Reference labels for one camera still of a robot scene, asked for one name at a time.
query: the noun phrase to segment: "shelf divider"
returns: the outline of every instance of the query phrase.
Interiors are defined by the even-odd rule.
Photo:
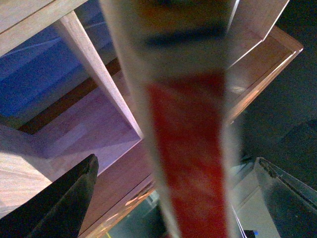
[[[74,11],[53,24],[84,68],[136,133],[143,133]]]

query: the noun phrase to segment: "red and white object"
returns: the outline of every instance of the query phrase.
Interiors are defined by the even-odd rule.
[[[138,106],[170,236],[234,237],[223,149],[229,2],[100,3]]]

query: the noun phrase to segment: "wooden shelf unit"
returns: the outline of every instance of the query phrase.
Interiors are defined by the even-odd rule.
[[[54,25],[60,35],[99,86],[34,135],[0,125],[0,217],[95,153],[99,176],[79,236],[95,238],[150,194],[153,179],[122,72],[110,76],[73,12],[86,1],[26,0],[20,4],[10,0],[0,5],[0,18],[5,19],[0,28],[0,56],[57,21]],[[303,49],[274,27],[287,3],[239,1],[229,32],[235,38],[228,69],[232,105],[227,123]]]

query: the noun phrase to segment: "wooden shelf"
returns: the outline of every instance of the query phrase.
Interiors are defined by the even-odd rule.
[[[239,0],[229,30],[231,48],[229,67],[259,43],[276,23],[289,0]]]
[[[122,73],[113,78],[131,104]],[[99,88],[34,135],[1,125],[0,134],[0,217],[28,201],[88,155],[98,157],[101,174],[140,141]]]
[[[303,46],[274,27],[265,41],[228,70],[231,123],[302,51]]]
[[[229,67],[232,67],[263,41],[260,36],[243,26],[232,30],[230,34],[232,51],[229,52]]]
[[[149,153],[142,141],[97,177],[94,194],[79,233],[80,237],[85,237],[99,225],[105,227],[104,217],[114,216],[115,220],[118,219],[116,213],[123,207],[132,210],[129,201],[140,195],[143,188],[149,188],[153,181],[152,177],[150,178],[152,169],[148,165],[148,156]]]
[[[110,229],[153,189],[149,155],[122,72],[111,78],[73,12],[86,1],[41,0],[36,4],[26,0],[20,4],[10,0],[0,6],[4,19],[0,56],[57,21],[54,27],[99,86],[93,86],[93,91],[34,135],[0,125],[0,217],[94,153],[99,176],[81,238],[96,237]],[[232,14],[231,108],[226,123],[246,109],[302,50],[295,39],[273,27],[288,1],[240,0]]]

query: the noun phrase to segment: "wooden panel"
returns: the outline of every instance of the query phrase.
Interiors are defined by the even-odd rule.
[[[116,75],[122,82],[122,73]],[[98,157],[101,174],[139,141],[134,129],[98,88],[33,136],[0,125],[0,216],[29,200],[88,155]]]
[[[244,27],[265,39],[289,0],[240,0],[234,23]]]
[[[230,68],[233,104],[227,122],[237,118],[302,49],[298,41],[274,27],[264,42]]]
[[[263,39],[246,28],[244,25],[233,26],[230,30],[229,67],[242,59],[246,54],[253,50]]]
[[[148,176],[108,212],[100,217],[79,238],[103,238],[106,233],[143,202],[154,191],[152,176]]]
[[[0,125],[0,218],[51,183],[34,145],[30,135]]]
[[[120,71],[120,65],[118,60],[117,59],[112,60],[109,64],[106,65],[106,68],[108,69],[111,76],[115,75],[116,73]],[[116,77],[116,79],[117,79],[117,82],[115,82],[116,85],[118,86],[119,84],[121,87],[123,87],[122,83],[119,81],[124,80],[124,78]],[[94,82],[92,78],[86,79],[83,83],[81,83],[76,88],[74,88],[73,90],[68,92],[66,95],[61,97],[58,101],[53,103],[47,109],[45,109],[40,114],[38,114],[36,117],[34,117],[30,121],[22,125],[18,130],[28,134],[36,133],[37,131],[42,129],[45,125],[47,125],[56,117],[58,117],[60,114],[65,112],[68,108],[70,108],[79,100],[81,100],[83,97],[85,97],[90,92],[95,90],[97,87],[98,85]]]
[[[140,190],[138,190],[132,194],[131,190],[150,175],[151,168],[147,163],[148,156],[144,142],[141,141],[98,176],[94,194],[81,227],[80,234],[106,214],[127,194],[130,194],[130,199],[132,199],[133,196],[140,192]]]
[[[17,47],[86,1],[87,0],[53,0],[17,24],[6,29],[0,34],[0,56]],[[14,0],[13,3],[10,2],[11,1],[7,0],[5,4],[8,5],[2,6],[4,10],[15,5],[17,2],[21,4],[21,1],[18,0]],[[38,1],[28,0],[28,2],[37,3]]]
[[[97,88],[34,134],[56,180],[90,154],[99,160],[99,174],[125,154],[140,137]]]
[[[143,138],[138,123],[109,75],[76,13],[72,11],[62,17],[54,23],[54,27],[118,111],[126,118],[137,134]]]
[[[0,2],[0,32],[13,26],[53,0],[2,0]]]

